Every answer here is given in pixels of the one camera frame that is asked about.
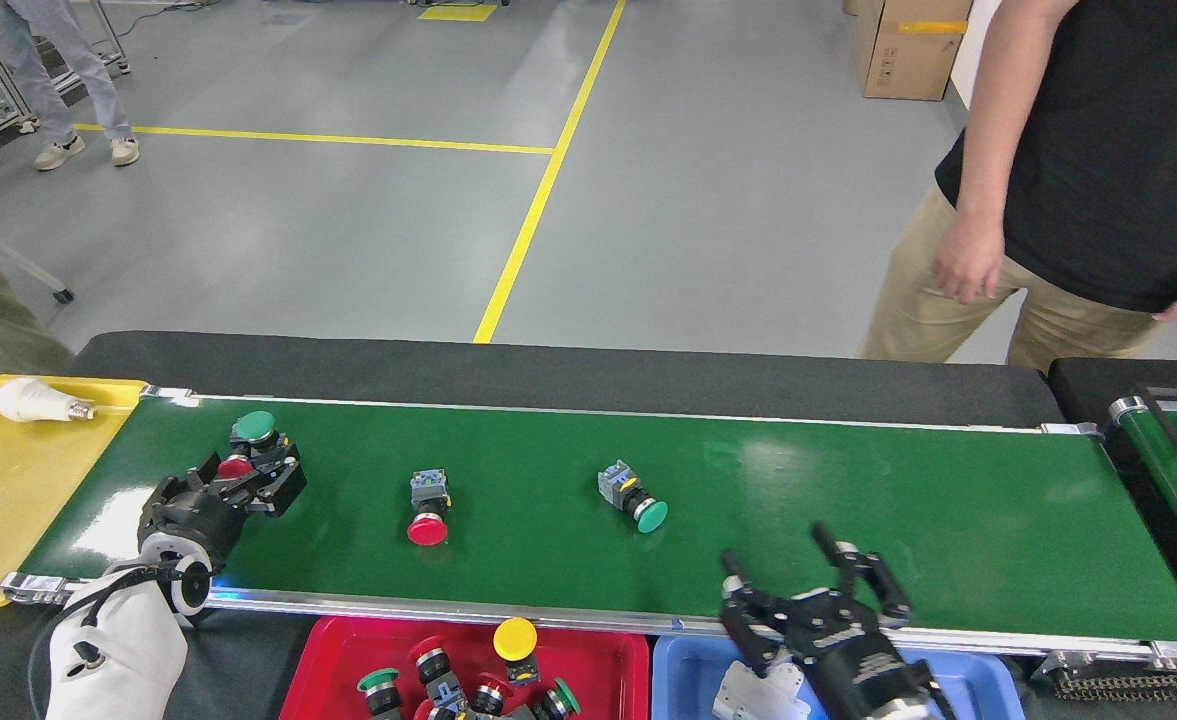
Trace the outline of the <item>person's right hand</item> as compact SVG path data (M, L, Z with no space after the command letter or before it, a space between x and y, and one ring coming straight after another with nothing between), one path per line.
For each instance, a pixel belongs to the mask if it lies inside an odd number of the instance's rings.
M967 305L998 296L1005 236L1003 211L959 209L935 256L943 296Z

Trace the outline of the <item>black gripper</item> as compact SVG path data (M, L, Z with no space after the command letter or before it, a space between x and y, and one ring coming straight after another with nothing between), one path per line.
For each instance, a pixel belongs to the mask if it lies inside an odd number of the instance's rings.
M794 596L793 647L786 642L784 602L757 591L744 578L734 551L722 549L722 628L749 671L770 671L777 661L799 664L830 719L932 719L927 667L909 664L882 634L885 626L907 626L913 609L879 553L864 553L839 541L814 521L811 536L832 568L843 594ZM857 580L879 601L876 612L853 600Z
M189 556L202 551L210 562L227 562L248 520L245 512L281 518L306 487L288 436L255 442L237 439L228 456L212 454L194 471L202 484L246 476L248 500L237 509L217 493L192 489L177 476L162 480L144 502L137 527L142 559L158 560L167 552Z

